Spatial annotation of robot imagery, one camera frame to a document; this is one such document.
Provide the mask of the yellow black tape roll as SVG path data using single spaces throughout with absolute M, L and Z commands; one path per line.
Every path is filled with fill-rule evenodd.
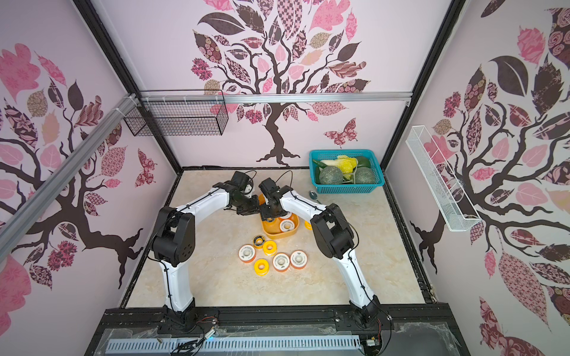
M 266 242 L 266 239 L 262 235 L 258 235 L 256 237 L 254 237 L 252 240 L 252 244 L 256 249 L 262 249 L 265 242 Z

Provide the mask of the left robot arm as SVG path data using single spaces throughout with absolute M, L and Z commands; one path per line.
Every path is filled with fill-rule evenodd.
M 172 323 L 188 330 L 194 325 L 195 299 L 189 284 L 188 262 L 196 243 L 197 225 L 219 210 L 234 209 L 237 214 L 258 213 L 254 183 L 219 182 L 206 194 L 178 207 L 159 210 L 151 236 L 153 261 L 160 264 L 166 289 L 165 315 Z

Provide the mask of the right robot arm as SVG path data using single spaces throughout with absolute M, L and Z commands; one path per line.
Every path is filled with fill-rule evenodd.
M 347 286 L 350 305 L 361 326 L 376 322 L 381 304 L 366 282 L 356 256 L 359 236 L 336 204 L 325 206 L 302 197 L 289 186 L 260 188 L 265 203 L 260 208 L 263 219 L 292 213 L 310 223 L 319 251 L 332 259 Z

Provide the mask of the yellow plastic storage box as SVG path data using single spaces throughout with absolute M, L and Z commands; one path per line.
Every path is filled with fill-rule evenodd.
M 264 234 L 270 240 L 279 240 L 293 236 L 298 230 L 300 219 L 297 215 L 288 213 L 273 220 L 262 220 L 261 224 Z

